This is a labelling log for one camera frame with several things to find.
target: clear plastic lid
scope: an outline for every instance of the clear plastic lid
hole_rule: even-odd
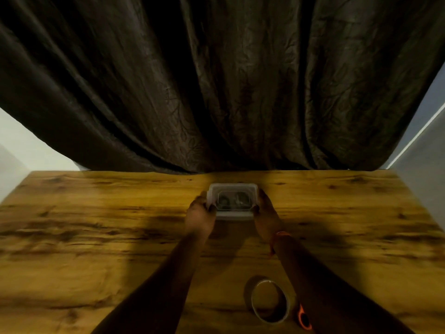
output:
[[[217,208],[217,219],[248,220],[253,218],[252,208],[257,204],[256,184],[213,183],[207,192],[207,204]]]

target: wooden table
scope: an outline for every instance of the wooden table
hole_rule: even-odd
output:
[[[445,331],[445,235],[386,170],[175,176],[33,172],[0,205],[0,328],[89,333],[181,238],[186,208],[213,182],[257,183],[289,230],[334,272],[417,333]],[[253,222],[217,222],[178,333],[300,333],[250,314],[254,275],[295,300]]]

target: bracelet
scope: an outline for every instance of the bracelet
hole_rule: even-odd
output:
[[[273,256],[275,254],[275,250],[274,250],[274,243],[275,243],[275,241],[277,241],[277,239],[279,237],[282,237],[282,236],[290,236],[290,237],[292,237],[292,235],[287,233],[286,231],[276,232],[272,236],[272,238],[270,239],[270,256]]]

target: scissors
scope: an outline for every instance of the scissors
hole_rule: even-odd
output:
[[[300,307],[298,309],[298,314],[297,314],[297,318],[298,318],[298,324],[305,330],[310,331],[312,330],[312,325],[309,322],[309,318],[306,315],[306,313],[304,312],[303,306],[300,304]]]

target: dark brown curtain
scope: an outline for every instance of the dark brown curtain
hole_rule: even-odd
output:
[[[93,170],[383,164],[445,0],[0,0],[0,106]]]

